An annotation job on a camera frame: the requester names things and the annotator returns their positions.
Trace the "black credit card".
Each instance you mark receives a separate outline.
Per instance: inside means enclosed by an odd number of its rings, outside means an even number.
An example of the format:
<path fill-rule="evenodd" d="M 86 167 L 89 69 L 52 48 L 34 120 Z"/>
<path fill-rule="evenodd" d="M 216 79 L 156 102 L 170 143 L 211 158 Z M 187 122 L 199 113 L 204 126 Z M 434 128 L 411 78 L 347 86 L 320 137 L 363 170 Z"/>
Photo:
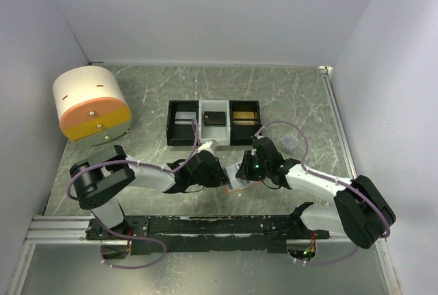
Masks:
<path fill-rule="evenodd" d="M 225 127 L 227 115 L 223 111 L 205 111 L 203 113 L 203 124 L 208 127 Z"/>

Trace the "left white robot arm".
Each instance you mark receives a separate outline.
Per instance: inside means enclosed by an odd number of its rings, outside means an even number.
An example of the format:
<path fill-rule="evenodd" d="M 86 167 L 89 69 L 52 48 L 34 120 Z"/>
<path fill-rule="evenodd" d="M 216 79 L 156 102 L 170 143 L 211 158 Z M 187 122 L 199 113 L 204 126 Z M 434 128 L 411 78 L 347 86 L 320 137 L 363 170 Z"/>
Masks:
<path fill-rule="evenodd" d="M 90 210 L 103 223 L 113 240 L 124 237 L 128 223 L 115 196 L 128 186 L 164 194 L 186 193 L 199 185 L 217 188 L 229 178 L 211 149 L 192 150 L 189 157 L 164 165 L 141 162 L 127 155 L 120 145 L 112 146 L 70 168 L 69 198 Z"/>

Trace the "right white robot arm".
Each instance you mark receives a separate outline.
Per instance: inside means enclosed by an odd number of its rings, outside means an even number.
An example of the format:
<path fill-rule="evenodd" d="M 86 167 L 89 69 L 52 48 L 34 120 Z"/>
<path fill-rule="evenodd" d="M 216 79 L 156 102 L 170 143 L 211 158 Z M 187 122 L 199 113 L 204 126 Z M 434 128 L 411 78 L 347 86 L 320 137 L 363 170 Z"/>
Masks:
<path fill-rule="evenodd" d="M 292 234 L 306 238 L 314 230 L 343 233 L 355 245 L 369 249 L 387 237 L 396 215 L 369 177 L 336 177 L 312 170 L 301 161 L 285 159 L 267 137 L 255 140 L 245 151 L 235 178 L 245 181 L 269 179 L 288 190 L 310 193 L 328 203 L 305 205 L 290 222 Z"/>

